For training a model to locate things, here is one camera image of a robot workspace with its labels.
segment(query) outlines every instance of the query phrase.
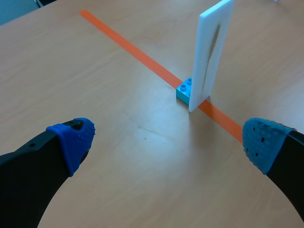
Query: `blue lego brick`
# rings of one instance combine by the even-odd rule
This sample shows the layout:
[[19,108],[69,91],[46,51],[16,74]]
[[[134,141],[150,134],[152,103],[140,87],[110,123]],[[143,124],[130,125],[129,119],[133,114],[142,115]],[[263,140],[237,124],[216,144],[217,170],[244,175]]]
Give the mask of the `blue lego brick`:
[[176,89],[176,97],[189,105],[192,79],[188,78]]

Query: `textured rubber pad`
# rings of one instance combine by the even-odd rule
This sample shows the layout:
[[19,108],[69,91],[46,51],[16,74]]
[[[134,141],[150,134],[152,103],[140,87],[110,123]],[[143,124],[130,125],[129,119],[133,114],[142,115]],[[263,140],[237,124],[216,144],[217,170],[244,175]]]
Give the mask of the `textured rubber pad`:
[[244,124],[244,151],[264,175],[269,172],[285,138],[293,130],[295,129],[260,118],[252,118]]

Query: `blue rubber fingertip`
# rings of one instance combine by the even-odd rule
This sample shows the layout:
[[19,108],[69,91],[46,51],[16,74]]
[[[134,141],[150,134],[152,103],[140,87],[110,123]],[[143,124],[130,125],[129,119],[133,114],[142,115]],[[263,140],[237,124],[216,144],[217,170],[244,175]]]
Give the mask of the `blue rubber fingertip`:
[[244,151],[264,175],[271,169],[285,138],[292,130],[294,129],[260,118],[250,119],[244,124]]
[[47,128],[47,131],[52,131],[59,137],[62,154],[70,177],[79,168],[84,154],[91,148],[95,135],[94,124],[90,120],[86,118],[76,118],[74,120],[82,120],[84,122],[80,130],[75,130],[71,126],[62,123]]

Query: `orange tape line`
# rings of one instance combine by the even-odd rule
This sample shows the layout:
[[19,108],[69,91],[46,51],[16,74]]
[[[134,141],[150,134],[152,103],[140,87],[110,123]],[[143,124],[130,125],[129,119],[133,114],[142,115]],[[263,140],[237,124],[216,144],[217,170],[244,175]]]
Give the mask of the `orange tape line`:
[[[171,85],[174,89],[176,89],[182,83],[182,81],[178,79],[174,74],[172,74],[170,71],[168,71],[166,68],[164,68],[162,65],[160,65],[153,59],[151,59],[139,48],[137,48],[135,45],[123,38],[113,29],[108,27],[106,24],[104,24],[94,15],[92,15],[89,11],[83,10],[79,14],[83,16],[86,20],[88,20],[91,24],[93,24],[97,29],[105,33],[116,44],[118,44],[127,52],[129,52],[137,60],[142,62],[146,67],[156,73],[160,78],[162,78],[165,82]],[[225,115],[207,100],[199,106],[199,109],[202,110],[213,121],[219,124],[222,128],[224,128],[227,132],[229,132],[233,137],[235,137],[238,141],[242,143],[242,127],[240,125],[230,119],[227,115]]]

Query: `table surface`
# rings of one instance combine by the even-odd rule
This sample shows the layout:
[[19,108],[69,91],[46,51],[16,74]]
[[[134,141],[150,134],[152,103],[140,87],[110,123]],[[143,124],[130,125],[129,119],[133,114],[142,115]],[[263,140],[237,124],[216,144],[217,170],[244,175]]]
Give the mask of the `table surface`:
[[[58,0],[0,27],[1,154],[49,125],[96,125],[40,228],[303,227],[242,145],[79,15],[88,10],[179,79],[216,0]],[[210,101],[239,125],[304,132],[304,2],[236,0]]]

